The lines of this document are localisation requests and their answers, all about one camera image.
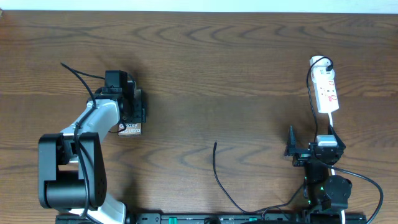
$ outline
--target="white backdrop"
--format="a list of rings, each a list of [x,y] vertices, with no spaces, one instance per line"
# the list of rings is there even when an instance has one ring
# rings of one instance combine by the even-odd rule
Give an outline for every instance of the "white backdrop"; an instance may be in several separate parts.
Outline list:
[[[398,13],[398,0],[0,0],[4,10]]]

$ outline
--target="white cord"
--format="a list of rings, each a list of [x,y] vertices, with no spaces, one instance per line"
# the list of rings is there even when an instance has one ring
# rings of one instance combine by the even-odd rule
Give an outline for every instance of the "white cord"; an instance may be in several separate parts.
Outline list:
[[[329,115],[329,124],[333,127],[333,118],[331,117],[331,112],[328,113]]]
[[[332,175],[336,175],[336,172],[335,172],[334,169],[330,169],[330,173]],[[346,224],[346,213],[344,212],[344,210],[342,210],[341,213],[340,213],[340,221],[341,221],[341,224]]]

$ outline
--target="wood grain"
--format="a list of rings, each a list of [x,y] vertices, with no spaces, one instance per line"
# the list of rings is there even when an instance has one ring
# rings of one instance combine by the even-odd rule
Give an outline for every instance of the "wood grain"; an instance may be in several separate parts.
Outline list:
[[[0,223],[53,223],[37,199],[37,141],[83,111],[88,94],[59,63],[87,73],[131,72],[147,93],[143,135],[108,135],[108,189],[131,207],[237,212],[221,182],[255,210],[286,202],[303,170],[283,157],[293,124],[301,145],[314,127],[308,60],[335,62],[347,145],[339,167],[384,189],[374,223],[397,223],[397,16],[177,12],[5,11],[0,18]],[[101,80],[86,78],[95,89]],[[325,132],[327,116],[319,115]],[[374,186],[354,177],[349,211],[372,214]]]

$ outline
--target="power strip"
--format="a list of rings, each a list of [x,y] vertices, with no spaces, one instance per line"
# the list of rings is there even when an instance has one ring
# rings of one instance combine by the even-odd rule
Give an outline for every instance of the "power strip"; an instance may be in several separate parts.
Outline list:
[[[310,65],[322,57],[323,56],[312,57]],[[326,70],[327,66],[330,64],[331,61],[324,58],[317,62],[311,70],[311,79],[315,90],[319,113],[331,113],[339,108],[334,80],[335,70]]]

